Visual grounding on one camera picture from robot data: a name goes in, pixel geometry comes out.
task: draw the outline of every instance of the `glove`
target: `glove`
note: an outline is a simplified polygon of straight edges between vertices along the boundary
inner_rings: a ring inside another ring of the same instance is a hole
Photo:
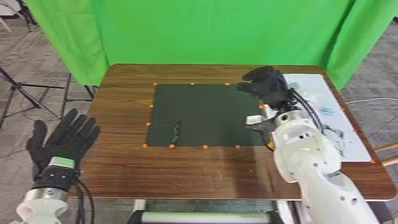
[[[256,68],[242,79],[247,82],[238,83],[236,89],[250,93],[272,109],[279,108],[281,104],[289,101],[288,84],[281,71],[270,66]]]
[[[46,124],[41,120],[34,123],[34,135],[27,142],[35,165],[34,177],[41,174],[53,156],[74,160],[74,169],[80,168],[80,161],[99,135],[99,127],[94,118],[85,122],[87,116],[82,114],[76,116],[78,110],[73,109],[60,120],[46,143]]]

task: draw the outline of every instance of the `green screen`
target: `green screen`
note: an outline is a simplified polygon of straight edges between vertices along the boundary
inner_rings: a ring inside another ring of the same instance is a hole
[[[396,0],[27,0],[80,84],[140,64],[318,65],[341,89]]]

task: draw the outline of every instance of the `dark green mat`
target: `dark green mat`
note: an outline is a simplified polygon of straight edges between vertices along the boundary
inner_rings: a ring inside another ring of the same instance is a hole
[[[259,102],[234,86],[156,85],[153,105],[149,146],[169,146],[176,132],[176,146],[263,145],[259,134],[245,128]]]

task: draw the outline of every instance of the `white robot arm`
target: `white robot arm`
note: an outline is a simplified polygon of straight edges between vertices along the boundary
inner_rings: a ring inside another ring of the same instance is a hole
[[[355,184],[341,169],[341,155],[300,110],[275,122],[275,164],[284,180],[298,182],[302,203],[316,224],[377,224]]]
[[[286,182],[298,182],[302,203],[314,223],[377,224],[355,184],[339,172],[341,155],[321,133],[316,113],[297,91],[288,89],[282,73],[263,67],[245,74],[243,80],[249,82],[238,84],[238,90],[250,93],[277,111],[268,120],[259,118],[252,122],[256,119],[249,118],[247,127],[261,133],[273,133],[277,170]]]

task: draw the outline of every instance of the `white cylinder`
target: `white cylinder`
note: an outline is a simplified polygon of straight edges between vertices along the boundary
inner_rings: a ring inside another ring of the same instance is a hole
[[[211,212],[144,212],[142,223],[270,223],[268,214]]]

